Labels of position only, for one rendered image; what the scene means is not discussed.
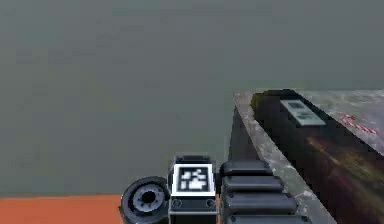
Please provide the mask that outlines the black box with grey label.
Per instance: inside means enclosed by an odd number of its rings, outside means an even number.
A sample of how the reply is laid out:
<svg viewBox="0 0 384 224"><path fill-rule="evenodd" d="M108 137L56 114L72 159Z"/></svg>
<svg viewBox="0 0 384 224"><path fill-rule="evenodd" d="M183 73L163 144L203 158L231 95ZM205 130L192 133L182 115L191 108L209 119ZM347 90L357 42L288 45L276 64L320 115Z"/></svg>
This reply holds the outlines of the black box with grey label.
<svg viewBox="0 0 384 224"><path fill-rule="evenodd" d="M338 224L384 224L384 156L292 89L252 95L254 119Z"/></svg>

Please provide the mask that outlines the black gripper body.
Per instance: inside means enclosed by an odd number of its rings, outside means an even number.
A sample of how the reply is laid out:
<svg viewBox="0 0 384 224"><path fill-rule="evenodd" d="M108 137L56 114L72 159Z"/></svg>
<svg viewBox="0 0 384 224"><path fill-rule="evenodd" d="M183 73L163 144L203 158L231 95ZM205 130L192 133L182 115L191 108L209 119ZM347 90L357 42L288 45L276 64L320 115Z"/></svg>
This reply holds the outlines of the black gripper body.
<svg viewBox="0 0 384 224"><path fill-rule="evenodd" d="M118 207L123 224L168 224L170 194L164 177L150 176L133 182Z"/></svg>

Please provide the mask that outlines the grey stone counter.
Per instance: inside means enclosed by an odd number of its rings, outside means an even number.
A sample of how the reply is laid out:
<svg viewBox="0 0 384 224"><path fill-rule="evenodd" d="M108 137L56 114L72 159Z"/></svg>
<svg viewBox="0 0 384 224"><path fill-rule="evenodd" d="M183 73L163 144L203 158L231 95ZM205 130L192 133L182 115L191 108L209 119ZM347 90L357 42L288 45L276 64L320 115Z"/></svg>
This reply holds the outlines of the grey stone counter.
<svg viewBox="0 0 384 224"><path fill-rule="evenodd" d="M261 160L266 162L272 173L282 180L284 191L293 196L298 203L299 214L310 218L312 224L338 224L298 171L254 119L250 106L253 94L255 93L237 93L234 96L234 115L227 161ZM348 130L353 125L353 118L350 115L331 117L341 122Z"/></svg>

